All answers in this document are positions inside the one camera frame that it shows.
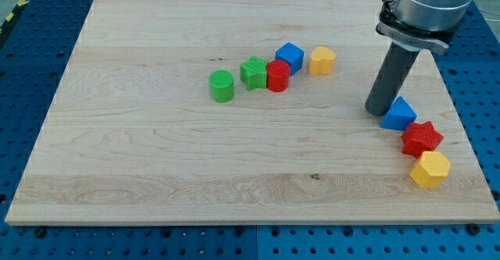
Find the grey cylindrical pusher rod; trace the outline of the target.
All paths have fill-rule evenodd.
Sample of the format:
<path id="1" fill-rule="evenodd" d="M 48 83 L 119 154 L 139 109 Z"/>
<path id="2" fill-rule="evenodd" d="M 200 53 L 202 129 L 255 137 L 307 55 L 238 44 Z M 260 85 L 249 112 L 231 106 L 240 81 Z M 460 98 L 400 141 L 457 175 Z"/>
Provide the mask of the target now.
<path id="1" fill-rule="evenodd" d="M 418 51 L 391 43 L 365 102 L 368 113 L 373 116 L 387 114 L 418 54 Z"/>

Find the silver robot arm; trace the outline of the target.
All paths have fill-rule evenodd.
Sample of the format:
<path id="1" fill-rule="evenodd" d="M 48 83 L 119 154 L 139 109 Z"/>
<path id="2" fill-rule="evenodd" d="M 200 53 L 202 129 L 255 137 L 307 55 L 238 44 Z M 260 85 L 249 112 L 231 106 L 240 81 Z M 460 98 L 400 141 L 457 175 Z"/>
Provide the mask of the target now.
<path id="1" fill-rule="evenodd" d="M 367 112 L 388 112 L 420 51 L 447 52 L 472 1 L 382 0 L 376 32 L 391 44 L 366 99 Z"/>

